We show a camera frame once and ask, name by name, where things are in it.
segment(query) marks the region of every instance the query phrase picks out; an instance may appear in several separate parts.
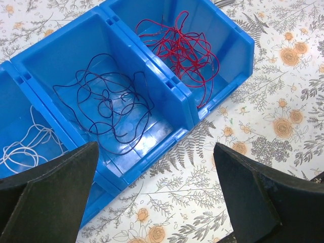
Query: floral tablecloth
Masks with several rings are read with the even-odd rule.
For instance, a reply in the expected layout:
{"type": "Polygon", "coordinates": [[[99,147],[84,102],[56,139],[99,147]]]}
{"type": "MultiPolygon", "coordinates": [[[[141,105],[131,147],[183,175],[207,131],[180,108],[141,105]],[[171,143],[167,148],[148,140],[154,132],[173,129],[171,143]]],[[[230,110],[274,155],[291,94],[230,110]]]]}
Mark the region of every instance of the floral tablecloth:
{"type": "MultiPolygon", "coordinates": [[[[99,3],[0,0],[1,60],[99,3]]],[[[222,10],[255,40],[253,76],[84,227],[78,243],[215,243],[229,234],[216,142],[306,180],[324,170],[323,0],[236,0],[222,10]]]]}

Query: tablecloth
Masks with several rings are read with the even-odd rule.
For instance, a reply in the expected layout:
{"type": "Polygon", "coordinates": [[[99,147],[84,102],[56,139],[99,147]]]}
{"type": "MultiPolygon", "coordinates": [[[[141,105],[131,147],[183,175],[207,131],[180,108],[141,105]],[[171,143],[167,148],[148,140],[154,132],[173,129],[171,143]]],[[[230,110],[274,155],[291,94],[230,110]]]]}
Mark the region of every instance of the tablecloth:
{"type": "MultiPolygon", "coordinates": [[[[0,59],[99,3],[0,0],[0,59]]],[[[236,0],[222,11],[255,40],[252,77],[81,229],[77,243],[216,243],[232,232],[216,142],[305,180],[324,170],[324,2],[236,0]]]]}

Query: white cord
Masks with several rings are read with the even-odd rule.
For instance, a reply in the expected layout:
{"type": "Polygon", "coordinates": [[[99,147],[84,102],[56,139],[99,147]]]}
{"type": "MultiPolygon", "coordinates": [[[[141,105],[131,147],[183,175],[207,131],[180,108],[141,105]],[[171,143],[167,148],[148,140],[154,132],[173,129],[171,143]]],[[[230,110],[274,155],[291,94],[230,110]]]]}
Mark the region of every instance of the white cord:
{"type": "Polygon", "coordinates": [[[18,174],[19,172],[15,171],[14,169],[12,169],[10,167],[10,164],[8,163],[9,161],[11,163],[17,164],[19,166],[26,167],[26,169],[30,169],[30,168],[38,166],[40,159],[43,159],[45,162],[48,162],[48,160],[45,157],[37,154],[37,152],[33,148],[37,147],[39,144],[45,144],[45,143],[49,142],[51,138],[53,138],[54,142],[57,145],[59,145],[59,147],[61,149],[61,155],[59,155],[53,159],[56,159],[68,152],[68,151],[63,150],[63,147],[62,147],[63,143],[59,140],[58,136],[54,133],[53,129],[47,128],[41,124],[36,124],[36,122],[34,120],[34,116],[32,114],[32,106],[30,107],[30,115],[31,115],[31,120],[32,120],[33,125],[30,126],[26,135],[23,137],[23,139],[21,141],[13,142],[11,145],[3,147],[4,154],[3,154],[2,158],[0,158],[0,165],[4,164],[11,172],[13,172],[15,174],[18,174]],[[38,130],[38,134],[34,137],[34,139],[32,139],[32,141],[30,141],[25,146],[23,144],[23,142],[28,137],[31,129],[33,129],[33,128],[36,128],[38,130]],[[13,160],[11,156],[16,155],[16,154],[23,154],[25,156],[32,157],[33,162],[34,162],[33,165],[32,166],[25,165],[18,161],[13,160]]]}

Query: blue plastic bin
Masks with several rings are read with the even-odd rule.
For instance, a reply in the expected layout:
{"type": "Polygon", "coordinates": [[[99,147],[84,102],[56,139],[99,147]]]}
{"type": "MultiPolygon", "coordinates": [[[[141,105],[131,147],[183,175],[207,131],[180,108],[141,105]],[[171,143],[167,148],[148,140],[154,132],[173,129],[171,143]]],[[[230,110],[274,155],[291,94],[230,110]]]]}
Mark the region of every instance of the blue plastic bin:
{"type": "MultiPolygon", "coordinates": [[[[75,145],[82,146],[96,140],[96,137],[78,126],[72,112],[58,99],[52,86],[74,83],[75,72],[85,69],[89,60],[100,53],[111,54],[117,65],[107,57],[94,63],[91,68],[97,73],[119,69],[130,77],[135,72],[144,72],[148,91],[155,104],[149,126],[134,150],[126,155],[113,155],[100,149],[98,174],[119,190],[124,190],[194,127],[190,106],[183,93],[99,7],[86,12],[11,61],[53,114],[55,120],[49,123],[57,121],[75,145]]],[[[147,97],[143,76],[136,79],[135,86],[141,95],[147,97]]],[[[73,88],[62,88],[58,92],[70,106],[76,106],[73,88]]],[[[93,106],[87,109],[89,112],[94,110],[93,106]]],[[[131,133],[137,124],[136,119],[133,117],[122,122],[121,131],[131,133]]],[[[101,143],[116,152],[125,151],[128,147],[115,143],[112,135],[102,138],[101,143]]],[[[105,181],[95,178],[95,182],[106,191],[111,190],[105,181]]]]}
{"type": "MultiPolygon", "coordinates": [[[[70,149],[77,148],[69,137],[65,135],[65,132],[60,128],[60,126],[57,126],[57,123],[52,123],[54,126],[47,123],[46,120],[53,120],[51,114],[44,107],[37,95],[31,90],[29,85],[23,81],[13,65],[8,61],[0,65],[0,99],[0,110],[2,114],[4,114],[0,122],[1,158],[4,154],[2,148],[9,146],[13,142],[21,141],[26,135],[28,129],[33,125],[30,115],[31,106],[33,106],[32,113],[36,124],[42,125],[46,128],[53,128],[56,135],[64,141],[64,144],[69,146],[70,149]]],[[[35,138],[38,132],[39,131],[36,128],[32,128],[27,138],[24,140],[24,145],[26,146],[26,143],[29,143],[33,138],[35,138]]],[[[39,144],[33,149],[47,160],[51,160],[61,154],[60,148],[53,139],[44,144],[39,144]]],[[[23,163],[24,165],[33,166],[33,161],[23,154],[17,154],[11,158],[14,161],[23,163]]],[[[40,159],[39,164],[41,165],[43,163],[45,163],[45,160],[40,159]]],[[[18,173],[28,169],[27,167],[17,165],[9,160],[7,164],[18,173]]],[[[4,163],[0,164],[0,179],[14,174],[15,173],[10,171],[4,163]]],[[[108,204],[109,201],[114,199],[120,193],[120,191],[111,184],[110,188],[112,189],[107,193],[97,183],[93,183],[84,213],[82,226],[91,220],[108,204]]]]}
{"type": "MultiPolygon", "coordinates": [[[[100,7],[111,17],[136,45],[156,64],[163,73],[186,95],[191,105],[195,125],[240,86],[253,71],[254,41],[210,0],[106,0],[100,7]],[[197,109],[204,88],[188,88],[190,79],[180,81],[164,63],[135,34],[137,24],[150,19],[167,26],[174,26],[182,11],[188,11],[183,32],[203,32],[212,46],[212,52],[220,61],[220,72],[214,78],[214,89],[210,101],[197,109]]],[[[156,33],[160,27],[149,22],[140,25],[138,35],[156,33]]],[[[205,67],[201,73],[210,72],[205,67]]]]}

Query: red wire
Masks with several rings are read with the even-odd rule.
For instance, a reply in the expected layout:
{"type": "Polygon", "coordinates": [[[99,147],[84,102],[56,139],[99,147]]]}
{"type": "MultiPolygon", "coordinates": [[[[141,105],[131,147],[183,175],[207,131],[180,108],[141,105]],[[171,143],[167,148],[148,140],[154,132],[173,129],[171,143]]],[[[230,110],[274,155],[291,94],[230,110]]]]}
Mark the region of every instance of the red wire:
{"type": "Polygon", "coordinates": [[[192,81],[197,83],[197,85],[186,84],[189,88],[204,88],[204,95],[202,96],[200,104],[197,106],[197,108],[202,108],[211,99],[214,89],[214,78],[219,73],[220,62],[216,55],[212,53],[212,46],[207,41],[204,33],[182,32],[184,23],[188,17],[188,11],[181,12],[177,16],[173,27],[166,26],[162,23],[157,23],[150,19],[143,19],[136,26],[135,32],[137,33],[138,27],[146,21],[161,27],[159,32],[145,33],[139,35],[139,37],[145,38],[161,36],[160,39],[149,39],[144,40],[143,42],[148,47],[152,47],[152,51],[162,60],[169,60],[171,62],[169,68],[180,80],[187,75],[192,81]],[[180,28],[178,28],[179,20],[183,15],[184,18],[180,23],[180,28]],[[214,72],[214,59],[217,62],[216,72],[214,72]],[[212,75],[210,78],[205,78],[200,70],[208,65],[212,67],[212,75]],[[210,81],[212,82],[211,90],[209,95],[207,95],[206,84],[210,81]]]}

